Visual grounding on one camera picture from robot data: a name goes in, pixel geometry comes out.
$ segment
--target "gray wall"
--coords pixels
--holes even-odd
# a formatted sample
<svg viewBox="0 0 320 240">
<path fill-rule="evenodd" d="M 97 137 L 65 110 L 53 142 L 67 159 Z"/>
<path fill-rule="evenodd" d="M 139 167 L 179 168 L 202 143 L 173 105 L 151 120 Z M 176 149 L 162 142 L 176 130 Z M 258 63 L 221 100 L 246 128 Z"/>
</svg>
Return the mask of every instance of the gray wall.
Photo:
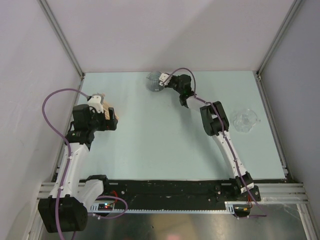
<svg viewBox="0 0 320 240">
<path fill-rule="evenodd" d="M 256 70 L 294 0 L 47 0 L 84 72 Z"/>
<path fill-rule="evenodd" d="M 320 224 L 320 1 L 303 4 L 262 73 L 294 178 Z"/>
<path fill-rule="evenodd" d="M 0 23 L 0 239 L 20 240 L 62 142 L 42 102 L 79 78 L 36 0 L 1 1 Z M 47 105 L 59 130 L 73 97 L 61 93 Z"/>
</svg>

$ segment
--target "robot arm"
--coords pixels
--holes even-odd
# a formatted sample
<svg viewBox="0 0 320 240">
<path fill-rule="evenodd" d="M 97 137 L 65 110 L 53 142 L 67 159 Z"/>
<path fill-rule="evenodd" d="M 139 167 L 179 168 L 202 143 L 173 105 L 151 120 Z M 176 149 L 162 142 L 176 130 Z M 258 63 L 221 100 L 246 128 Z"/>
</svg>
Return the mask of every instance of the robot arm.
<svg viewBox="0 0 320 240">
<path fill-rule="evenodd" d="M 105 190 L 107 177 L 96 175 L 89 177 L 84 188 L 78 192 L 80 172 L 95 138 L 94 133 L 114 131 L 117 128 L 118 120 L 114 109 L 112 107 L 108 109 L 109 119 L 106 119 L 103 100 L 104 97 L 101 94 L 94 94 L 88 98 L 87 104 L 73 107 L 71 126 L 74 129 L 70 128 L 65 136 L 70 143 L 71 156 L 68 157 L 68 146 L 65 146 L 54 188 L 48 198 L 40 199 L 38 203 L 39 213 L 49 233 L 58 231 L 55 221 L 55 204 L 59 189 L 61 192 L 58 211 L 62 232 L 84 230 L 88 220 L 87 209 Z"/>
<path fill-rule="evenodd" d="M 234 180 L 236 191 L 240 194 L 246 192 L 246 188 L 243 185 L 236 166 L 235 159 L 239 166 L 239 172 L 243 177 L 247 188 L 250 190 L 255 185 L 244 167 L 243 163 L 239 159 L 239 156 L 233 146 L 230 133 L 229 133 L 229 121 L 221 102 L 213 102 L 215 110 L 219 114 L 222 120 L 223 126 L 221 125 L 213 106 L 204 101 L 203 99 L 195 96 L 195 93 L 191 89 L 191 78 L 188 75 L 170 76 L 169 74 L 162 73 L 159 78 L 159 85 L 165 88 L 172 88 L 180 94 L 180 104 L 186 108 L 195 110 L 201 114 L 203 128 L 208 136 L 218 145 L 222 156 L 229 168 L 230 177 Z"/>
</svg>

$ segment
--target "light blue tabletop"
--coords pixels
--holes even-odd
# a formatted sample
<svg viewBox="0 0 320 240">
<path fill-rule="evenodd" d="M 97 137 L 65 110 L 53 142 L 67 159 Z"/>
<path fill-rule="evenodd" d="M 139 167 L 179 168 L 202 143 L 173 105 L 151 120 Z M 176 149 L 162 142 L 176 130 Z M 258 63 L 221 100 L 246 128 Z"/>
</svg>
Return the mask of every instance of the light blue tabletop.
<svg viewBox="0 0 320 240">
<path fill-rule="evenodd" d="M 119 117 L 116 131 L 96 132 L 81 178 L 105 174 L 109 179 L 228 179 L 218 146 L 207 136 L 198 112 L 182 107 L 179 94 L 146 88 L 148 72 L 87 73 L 82 91 L 104 93 Z M 230 123 L 239 158 L 254 179 L 283 179 L 284 172 L 251 71 L 198 71 L 199 97 L 220 101 L 227 117 L 243 108 L 260 119 L 249 133 Z M 86 102 L 80 97 L 79 104 Z"/>
</svg>

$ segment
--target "purple cable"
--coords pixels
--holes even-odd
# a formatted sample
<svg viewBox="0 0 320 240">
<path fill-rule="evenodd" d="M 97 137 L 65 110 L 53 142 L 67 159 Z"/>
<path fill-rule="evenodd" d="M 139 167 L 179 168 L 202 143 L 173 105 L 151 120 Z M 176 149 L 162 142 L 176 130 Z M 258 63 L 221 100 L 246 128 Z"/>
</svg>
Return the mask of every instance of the purple cable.
<svg viewBox="0 0 320 240">
<path fill-rule="evenodd" d="M 62 187 L 64 185 L 64 181 L 65 181 L 65 178 L 66 178 L 66 174 L 67 174 L 67 171 L 68 171 L 68 167 L 69 167 L 69 164 L 70 164 L 70 156 L 71 156 L 71 146 L 70 146 L 70 143 L 69 141 L 66 139 L 66 137 L 61 133 L 59 132 L 49 121 L 49 119 L 47 118 L 47 115 L 46 115 L 46 112 L 45 112 L 45 106 L 46 106 L 46 103 L 47 101 L 49 100 L 49 98 L 51 98 L 53 95 L 57 94 L 57 93 L 60 93 L 60 92 L 64 92 L 64 91 L 73 91 L 73 92 L 77 92 L 77 93 L 80 93 L 81 95 L 85 96 L 86 98 L 88 97 L 88 95 L 86 95 L 85 93 L 83 93 L 82 91 L 80 90 L 77 90 L 77 89 L 74 89 L 74 88 L 63 88 L 63 89 L 60 89 L 60 90 L 57 90 L 57 91 L 54 91 L 52 93 L 50 93 L 46 98 L 45 100 L 43 101 L 43 104 L 42 104 L 42 115 L 44 117 L 44 120 L 46 121 L 46 123 L 49 125 L 49 127 L 56 133 L 58 134 L 65 142 L 65 144 L 67 145 L 68 147 L 68 159 L 66 161 L 66 165 L 65 165 L 65 168 L 64 168 L 64 172 L 62 174 L 62 178 L 61 178 L 61 182 L 60 182 L 60 185 L 59 187 Z M 55 201 L 55 209 L 54 209 L 54 212 L 55 212 L 55 224 L 56 224 L 56 228 L 57 228 L 57 231 L 59 233 L 59 237 L 61 240 L 65 240 L 63 234 L 62 234 L 62 231 L 61 231 L 61 227 L 60 227 L 60 221 L 59 221 L 59 199 L 60 199 L 60 195 L 61 195 L 61 188 L 58 189 L 58 192 L 57 192 L 57 195 L 56 195 L 56 201 Z M 73 233 L 72 235 L 72 239 L 73 240 L 76 236 L 76 232 Z"/>
<path fill-rule="evenodd" d="M 98 218 L 101 218 L 101 219 L 116 219 L 116 218 L 122 216 L 123 214 L 125 214 L 126 211 L 128 210 L 128 204 L 127 204 L 127 202 L 126 202 L 124 199 L 120 198 L 120 197 L 117 197 L 117 196 L 98 196 L 97 199 L 116 199 L 116 200 L 120 200 L 120 201 L 123 202 L 124 205 L 125 205 L 124 211 L 121 212 L 120 214 L 116 215 L 116 216 L 100 216 L 100 215 L 95 214 L 95 213 L 91 214 L 91 215 L 93 215 L 93 216 L 98 216 Z"/>
<path fill-rule="evenodd" d="M 226 143 L 228 144 L 228 147 L 230 148 L 230 151 L 231 151 L 231 153 L 232 153 L 233 160 L 234 160 L 234 162 L 235 162 L 235 166 L 236 166 L 236 170 L 237 170 L 237 172 L 238 172 L 238 175 L 240 176 L 240 179 L 241 179 L 242 183 L 244 184 L 244 187 L 245 187 L 246 191 L 248 192 L 248 194 L 250 195 L 251 199 L 254 201 L 254 203 L 256 204 L 256 206 L 261 210 L 261 212 L 264 213 L 263 215 L 251 215 L 249 218 L 267 217 L 266 212 L 262 209 L 262 207 L 260 206 L 260 204 L 258 204 L 257 200 L 254 198 L 254 196 L 252 195 L 252 193 L 249 191 L 248 186 L 247 186 L 244 178 L 242 177 L 242 174 L 241 174 L 241 172 L 240 172 L 240 168 L 239 168 L 239 164 L 238 164 L 238 160 L 237 160 L 235 151 L 233 150 L 233 148 L 232 148 L 232 146 L 231 146 L 231 144 L 230 144 L 227 136 L 225 135 L 225 126 L 224 126 L 224 123 L 223 123 L 223 121 L 222 121 L 222 119 L 221 119 L 221 117 L 220 117 L 220 115 L 219 115 L 216 107 L 213 105 L 212 102 L 210 102 L 210 101 L 205 101 L 205 100 L 197 97 L 196 94 L 194 94 L 194 97 L 195 97 L 195 99 L 201 101 L 201 102 L 204 103 L 204 104 L 210 104 L 211 107 L 213 108 L 214 113 L 215 113 L 215 115 L 217 116 L 217 118 L 218 118 L 218 120 L 219 120 L 219 122 L 220 122 L 220 124 L 221 124 L 223 138 L 225 139 L 225 141 L 226 141 Z"/>
<path fill-rule="evenodd" d="M 175 74 L 176 72 L 178 72 L 179 70 L 187 70 L 191 75 L 192 75 L 192 78 L 193 78 L 193 83 L 194 83 L 194 95 L 196 95 L 196 78 L 195 78 L 195 75 L 194 73 L 189 69 L 189 68 L 186 68 L 186 67 L 180 67 L 176 70 L 174 70 L 172 73 L 169 74 L 169 76 L 166 78 L 166 79 L 169 79 L 173 76 L 173 74 Z"/>
</svg>

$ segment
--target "purple wire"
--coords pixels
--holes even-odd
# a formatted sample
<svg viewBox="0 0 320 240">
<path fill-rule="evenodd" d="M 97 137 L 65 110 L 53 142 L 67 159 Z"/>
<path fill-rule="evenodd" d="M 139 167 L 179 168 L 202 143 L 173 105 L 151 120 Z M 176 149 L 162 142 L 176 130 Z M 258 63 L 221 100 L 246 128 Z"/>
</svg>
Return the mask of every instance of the purple wire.
<svg viewBox="0 0 320 240">
<path fill-rule="evenodd" d="M 210 101 L 205 101 L 205 100 L 201 99 L 200 97 L 197 97 L 196 94 L 194 94 L 194 97 L 195 97 L 195 99 L 203 102 L 204 104 L 210 104 L 211 107 L 213 108 L 213 111 L 214 111 L 215 115 L 217 116 L 217 118 L 218 118 L 218 120 L 219 120 L 219 122 L 220 122 L 220 124 L 221 124 L 223 138 L 225 139 L 225 141 L 226 141 L 226 143 L 228 144 L 228 147 L 229 147 L 229 149 L 230 149 L 230 151 L 231 151 L 231 153 L 232 153 L 233 160 L 234 160 L 234 162 L 235 162 L 235 166 L 236 166 L 236 170 L 237 170 L 237 172 L 238 172 L 238 175 L 239 175 L 242 183 L 244 184 L 244 187 L 245 187 L 246 191 L 247 191 L 248 194 L 250 195 L 250 198 L 254 201 L 254 203 L 255 203 L 256 206 L 261 210 L 261 212 L 264 213 L 264 214 L 262 214 L 262 215 L 251 215 L 251 216 L 249 216 L 249 217 L 250 217 L 250 218 L 267 217 L 266 212 L 263 210 L 263 208 L 260 206 L 260 204 L 258 204 L 258 202 L 257 202 L 257 200 L 255 199 L 255 197 L 254 197 L 254 196 L 252 195 L 252 193 L 249 191 L 248 186 L 247 186 L 244 178 L 242 177 L 242 174 L 241 174 L 241 172 L 240 172 L 240 168 L 239 168 L 239 164 L 238 164 L 238 160 L 237 160 L 235 151 L 234 151 L 234 149 L 232 148 L 232 146 L 231 146 L 231 144 L 230 144 L 227 136 L 225 135 L 225 126 L 224 126 L 224 123 L 223 123 L 223 121 L 222 121 L 222 119 L 221 119 L 221 117 L 220 117 L 220 115 L 219 115 L 216 107 L 213 105 L 212 102 L 210 102 Z"/>
<path fill-rule="evenodd" d="M 186 67 L 180 67 L 176 70 L 174 70 L 172 73 L 169 74 L 169 76 L 166 78 L 166 79 L 169 79 L 173 76 L 173 74 L 175 74 L 176 72 L 178 72 L 179 70 L 187 70 L 191 75 L 192 75 L 192 78 L 193 78 L 193 84 L 194 84 L 194 89 L 193 89 L 193 92 L 194 92 L 194 95 L 196 95 L 196 78 L 195 78 L 195 75 L 194 73 L 189 69 L 189 68 L 186 68 Z"/>
<path fill-rule="evenodd" d="M 67 145 L 68 147 L 68 159 L 67 159 L 67 162 L 65 164 L 65 168 L 64 168 L 64 172 L 62 174 L 62 178 L 61 178 L 61 181 L 60 181 L 60 185 L 59 185 L 59 189 L 58 189 L 58 192 L 57 192 L 57 195 L 56 195 L 56 200 L 55 200 L 55 209 L 54 209 L 54 212 L 55 212 L 55 224 L 56 224 L 56 228 L 57 228 L 57 231 L 59 233 L 59 237 L 61 240 L 65 240 L 63 234 L 62 234 L 62 231 L 61 231 L 61 226 L 60 226 L 60 221 L 59 221 L 59 200 L 60 200 L 60 195 L 61 195 L 61 187 L 64 185 L 64 181 L 65 181 L 65 178 L 66 178 L 66 174 L 67 174 L 67 171 L 68 171 L 68 167 L 70 165 L 70 156 L 71 156 L 71 146 L 70 146 L 70 143 L 69 141 L 66 139 L 66 137 L 61 133 L 59 132 L 49 121 L 49 119 L 47 118 L 47 115 L 46 115 L 46 112 L 45 112 L 45 106 L 46 106 L 46 103 L 47 101 L 49 100 L 49 98 L 51 98 L 53 95 L 57 94 L 57 93 L 60 93 L 60 92 L 65 92 L 65 91 L 73 91 L 73 92 L 77 92 L 77 93 L 80 93 L 81 95 L 85 96 L 86 98 L 88 97 L 88 95 L 86 95 L 85 93 L 83 93 L 82 91 L 80 90 L 77 90 L 77 89 L 74 89 L 74 88 L 63 88 L 63 89 L 60 89 L 60 90 L 57 90 L 57 91 L 54 91 L 52 93 L 50 93 L 46 98 L 45 100 L 43 101 L 43 104 L 42 104 L 42 115 L 44 117 L 44 120 L 46 121 L 46 123 L 49 125 L 49 127 L 56 133 L 58 134 L 65 142 L 65 144 Z M 72 239 L 73 240 L 76 236 L 76 232 L 73 233 L 72 235 Z"/>
<path fill-rule="evenodd" d="M 128 210 L 128 204 L 127 204 L 127 202 L 126 202 L 124 199 L 120 198 L 120 197 L 117 197 L 117 196 L 98 196 L 97 199 L 116 199 L 116 200 L 120 200 L 120 201 L 123 202 L 124 205 L 125 205 L 124 211 L 121 212 L 120 214 L 116 215 L 116 216 L 100 216 L 100 215 L 98 215 L 98 214 L 94 214 L 95 216 L 98 216 L 98 218 L 101 218 L 101 219 L 116 219 L 116 218 L 122 216 L 123 214 L 125 214 L 126 211 Z"/>
</svg>

